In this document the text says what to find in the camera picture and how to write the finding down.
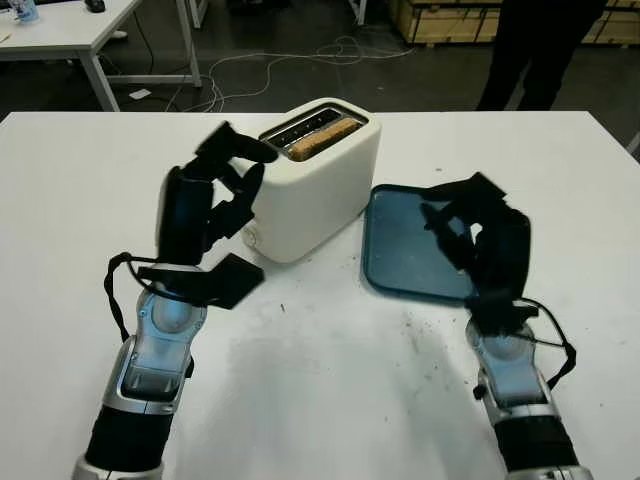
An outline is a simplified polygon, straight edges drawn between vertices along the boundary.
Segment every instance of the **toaster slot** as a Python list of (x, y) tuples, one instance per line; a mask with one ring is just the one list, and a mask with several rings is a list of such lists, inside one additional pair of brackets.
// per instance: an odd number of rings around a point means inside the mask
[(367, 119), (335, 104), (322, 105), (260, 136), (284, 156), (304, 162), (358, 130)]

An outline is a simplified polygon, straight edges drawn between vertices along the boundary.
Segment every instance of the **computer mouse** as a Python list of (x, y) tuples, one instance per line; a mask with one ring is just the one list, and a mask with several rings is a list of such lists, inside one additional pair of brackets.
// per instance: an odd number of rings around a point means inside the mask
[(104, 0), (84, 0), (91, 13), (102, 13), (105, 10)]

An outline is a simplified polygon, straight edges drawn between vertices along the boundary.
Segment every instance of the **blue bottle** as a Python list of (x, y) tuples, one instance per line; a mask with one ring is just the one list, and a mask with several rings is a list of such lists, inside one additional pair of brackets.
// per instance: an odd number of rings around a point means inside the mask
[(40, 18), (34, 0), (9, 0), (20, 23), (30, 23)]

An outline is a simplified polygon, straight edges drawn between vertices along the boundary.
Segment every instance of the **person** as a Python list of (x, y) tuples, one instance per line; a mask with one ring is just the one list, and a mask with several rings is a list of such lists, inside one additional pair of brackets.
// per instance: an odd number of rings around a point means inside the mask
[(606, 0), (504, 0), (493, 59), (476, 110), (504, 110), (527, 64), (518, 110), (549, 110), (573, 52)]

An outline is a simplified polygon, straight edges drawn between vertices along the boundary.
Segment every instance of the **blue tray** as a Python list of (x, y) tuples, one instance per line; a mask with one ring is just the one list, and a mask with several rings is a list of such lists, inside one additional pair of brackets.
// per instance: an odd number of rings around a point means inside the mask
[[(365, 215), (362, 268), (369, 283), (382, 293), (430, 301), (458, 302), (474, 293), (466, 272), (458, 272), (424, 229), (422, 189), (378, 185)], [(446, 202), (428, 202), (442, 208)], [(458, 219), (451, 228), (471, 232)]]

